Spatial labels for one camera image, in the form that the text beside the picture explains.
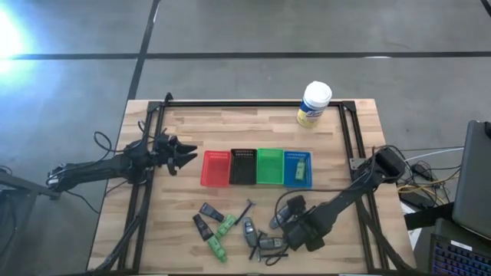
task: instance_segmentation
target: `black basket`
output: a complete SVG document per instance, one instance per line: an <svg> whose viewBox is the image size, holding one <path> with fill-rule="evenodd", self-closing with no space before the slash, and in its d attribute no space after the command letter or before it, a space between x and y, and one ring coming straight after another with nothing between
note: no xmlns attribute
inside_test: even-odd
<svg viewBox="0 0 491 276"><path fill-rule="evenodd" d="M230 184L255 184L257 149L232 149Z"/></svg>

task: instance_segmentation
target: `plastic basket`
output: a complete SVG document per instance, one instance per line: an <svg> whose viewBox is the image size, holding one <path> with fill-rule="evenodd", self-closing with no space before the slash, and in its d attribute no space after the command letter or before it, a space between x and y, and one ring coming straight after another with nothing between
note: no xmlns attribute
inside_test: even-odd
<svg viewBox="0 0 491 276"><path fill-rule="evenodd" d="M230 184L255 184L256 149L232 149Z"/></svg>
<svg viewBox="0 0 491 276"><path fill-rule="evenodd" d="M283 184L283 149L258 149L257 183Z"/></svg>
<svg viewBox="0 0 491 276"><path fill-rule="evenodd" d="M297 164L305 159L305 175L303 180L296 180ZM289 188L312 188L311 154L298 151L285 151L285 186Z"/></svg>
<svg viewBox="0 0 491 276"><path fill-rule="evenodd" d="M203 157L201 186L228 187L230 152L206 150Z"/></svg>

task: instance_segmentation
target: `keyboard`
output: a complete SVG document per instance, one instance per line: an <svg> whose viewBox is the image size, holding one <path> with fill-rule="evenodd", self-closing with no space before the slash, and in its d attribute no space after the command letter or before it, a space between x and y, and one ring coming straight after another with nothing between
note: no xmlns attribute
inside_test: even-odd
<svg viewBox="0 0 491 276"><path fill-rule="evenodd" d="M431 272L441 275L491 276L491 254L433 234Z"/></svg>

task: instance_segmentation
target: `wooden table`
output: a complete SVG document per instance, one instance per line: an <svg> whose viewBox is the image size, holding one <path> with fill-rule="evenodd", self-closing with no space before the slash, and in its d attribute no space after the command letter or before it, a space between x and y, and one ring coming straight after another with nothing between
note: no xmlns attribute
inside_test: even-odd
<svg viewBox="0 0 491 276"><path fill-rule="evenodd" d="M355 100L358 118L366 146L385 144L374 100ZM141 132L138 120L146 116L147 100L128 102L121 128L118 149L138 140ZM268 227L277 198L285 191L281 186L230 186L224 189L202 187L199 184L204 150L232 148L281 147L312 153L313 186L344 188L350 177L338 109L328 108L314 129L305 129L296 122L294 107L167 107L163 126L184 143L198 146L199 156L183 167L177 176L170 176L165 166L157 169L143 245L140 271L170 274L225 273L355 273L365 272L365 263L358 219L354 205L338 216L332 232L325 236L323 248L307 252L305 246L289 251L277 265L266 267L264 262L248 260L250 248L242 236L241 227L234 227L223 238L228 261L220 263L199 236L192 217L204 202L223 214L240 215L246 199L256 202L248 213L256 228L280 236L280 230ZM109 181L108 189L121 179ZM120 239L127 216L130 186L121 186L104 200L97 227L89 268L99 265ZM304 193L308 206L328 201L335 193ZM376 191L382 230L403 259L414 266L414 256L404 223L403 213L394 185L381 185ZM203 216L215 231L218 223ZM372 252L377 259L374 239Z"/></svg>

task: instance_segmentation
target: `blue basket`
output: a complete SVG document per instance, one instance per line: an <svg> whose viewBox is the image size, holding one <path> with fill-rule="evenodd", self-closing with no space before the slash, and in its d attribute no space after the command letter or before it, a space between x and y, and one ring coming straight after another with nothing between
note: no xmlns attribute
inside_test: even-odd
<svg viewBox="0 0 491 276"><path fill-rule="evenodd" d="M285 187L288 188L312 188L312 163L311 154L298 151L285 151ZM300 159L305 159L305 176L302 181L295 180L297 164Z"/></svg>

